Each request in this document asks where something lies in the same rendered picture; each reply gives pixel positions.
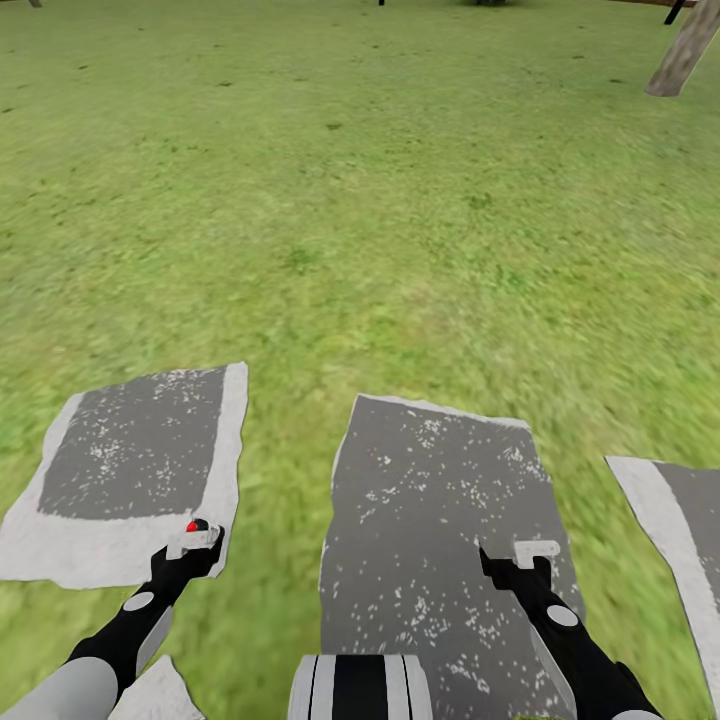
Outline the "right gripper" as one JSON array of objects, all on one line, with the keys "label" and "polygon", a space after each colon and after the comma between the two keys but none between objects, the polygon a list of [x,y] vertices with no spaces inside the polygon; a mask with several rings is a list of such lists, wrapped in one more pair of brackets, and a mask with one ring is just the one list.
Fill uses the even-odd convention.
[{"label": "right gripper", "polygon": [[535,557],[533,569],[519,569],[511,559],[489,559],[481,550],[483,573],[492,577],[495,589],[512,589],[520,601],[522,592],[530,586],[544,586],[551,590],[551,567],[547,559]]}]

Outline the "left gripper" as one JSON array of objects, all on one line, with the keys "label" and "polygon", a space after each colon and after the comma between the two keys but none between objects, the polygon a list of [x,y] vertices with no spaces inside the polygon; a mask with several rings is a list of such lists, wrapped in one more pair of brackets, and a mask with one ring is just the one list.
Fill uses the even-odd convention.
[{"label": "left gripper", "polygon": [[164,550],[151,557],[152,576],[155,578],[162,572],[176,574],[185,587],[192,578],[206,577],[211,567],[219,561],[221,547],[220,537],[212,546],[192,547],[180,559],[167,559]]}]

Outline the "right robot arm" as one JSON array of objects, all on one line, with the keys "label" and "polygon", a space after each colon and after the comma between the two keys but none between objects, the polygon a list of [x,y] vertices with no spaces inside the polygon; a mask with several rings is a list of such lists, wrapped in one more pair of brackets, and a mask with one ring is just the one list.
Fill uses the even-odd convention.
[{"label": "right robot arm", "polygon": [[584,636],[581,620],[551,591],[546,556],[560,554],[556,541],[515,541],[512,559],[489,559],[483,573],[495,589],[512,589],[531,623],[533,647],[575,720],[664,720],[635,675],[613,663]]}]

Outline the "robot trunk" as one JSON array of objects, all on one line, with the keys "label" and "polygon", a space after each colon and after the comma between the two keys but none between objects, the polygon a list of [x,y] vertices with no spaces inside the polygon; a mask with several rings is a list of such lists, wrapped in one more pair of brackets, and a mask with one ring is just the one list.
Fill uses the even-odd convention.
[{"label": "robot trunk", "polygon": [[417,655],[303,655],[287,720],[433,720]]}]

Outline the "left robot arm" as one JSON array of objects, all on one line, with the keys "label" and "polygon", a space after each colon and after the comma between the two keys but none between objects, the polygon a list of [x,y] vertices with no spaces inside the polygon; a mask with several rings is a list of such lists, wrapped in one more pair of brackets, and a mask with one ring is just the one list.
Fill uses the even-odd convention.
[{"label": "left robot arm", "polygon": [[163,643],[185,585],[208,576],[219,561],[222,541],[212,527],[173,533],[164,550],[151,557],[151,580],[121,605],[117,617],[76,645],[69,662],[0,720],[107,720]]}]

